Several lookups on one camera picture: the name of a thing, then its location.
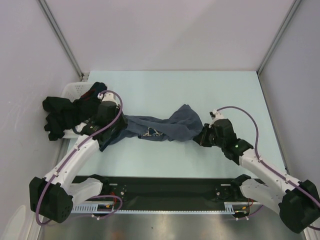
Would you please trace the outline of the black tank top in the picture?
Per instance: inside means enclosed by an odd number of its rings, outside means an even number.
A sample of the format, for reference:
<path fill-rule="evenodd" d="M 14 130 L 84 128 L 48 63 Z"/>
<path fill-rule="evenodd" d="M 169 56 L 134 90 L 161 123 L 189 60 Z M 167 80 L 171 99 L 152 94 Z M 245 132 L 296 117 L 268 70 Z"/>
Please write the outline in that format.
<path fill-rule="evenodd" d="M 48 96 L 42 107 L 48 113 L 44 130 L 48 132 L 50 141 L 57 141 L 71 130 L 87 121 L 98 111 L 101 100 L 97 97 L 79 98 L 70 101 L 67 98 Z"/>

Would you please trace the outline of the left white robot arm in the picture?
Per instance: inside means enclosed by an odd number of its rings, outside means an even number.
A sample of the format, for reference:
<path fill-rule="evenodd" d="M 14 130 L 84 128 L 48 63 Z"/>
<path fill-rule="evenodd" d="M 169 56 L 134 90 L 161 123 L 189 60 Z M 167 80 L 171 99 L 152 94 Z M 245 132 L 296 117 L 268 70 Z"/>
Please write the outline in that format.
<path fill-rule="evenodd" d="M 57 223 L 64 222 L 72 208 L 91 199 L 105 200 L 115 196 L 108 181 L 96 174 L 81 183 L 73 180 L 92 157 L 103 152 L 127 127 L 122 106 L 115 100 L 104 100 L 98 106 L 96 115 L 83 127 L 72 149 L 44 177 L 34 177 L 29 183 L 30 209 L 36 222 L 43 226 L 40 216 Z"/>

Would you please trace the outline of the blue printed tank top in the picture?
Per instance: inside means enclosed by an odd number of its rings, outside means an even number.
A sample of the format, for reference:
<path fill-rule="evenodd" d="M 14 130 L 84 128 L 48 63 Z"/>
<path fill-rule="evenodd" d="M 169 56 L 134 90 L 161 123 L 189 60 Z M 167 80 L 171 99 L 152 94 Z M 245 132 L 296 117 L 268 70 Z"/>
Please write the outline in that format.
<path fill-rule="evenodd" d="M 103 152 L 124 138 L 137 137 L 141 140 L 163 142 L 186 142 L 199 135 L 203 129 L 199 115 L 188 105 L 183 104 L 169 118 L 152 116 L 125 115 L 126 126 L 99 148 Z"/>

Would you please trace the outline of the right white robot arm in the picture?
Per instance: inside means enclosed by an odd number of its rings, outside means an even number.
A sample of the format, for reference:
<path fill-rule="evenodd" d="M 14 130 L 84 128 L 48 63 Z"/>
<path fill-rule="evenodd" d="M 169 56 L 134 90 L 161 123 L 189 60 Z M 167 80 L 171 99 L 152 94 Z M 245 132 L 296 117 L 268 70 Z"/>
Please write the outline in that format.
<path fill-rule="evenodd" d="M 218 147 L 224 156 L 247 169 L 261 182 L 243 174 L 230 188 L 231 196 L 242 201 L 258 201 L 279 215 L 281 221 L 294 233 L 301 233 L 320 217 L 320 197 L 310 181 L 300 181 L 287 173 L 280 173 L 256 154 L 246 140 L 238 138 L 232 123 L 221 118 L 206 123 L 193 139 L 202 147 Z"/>

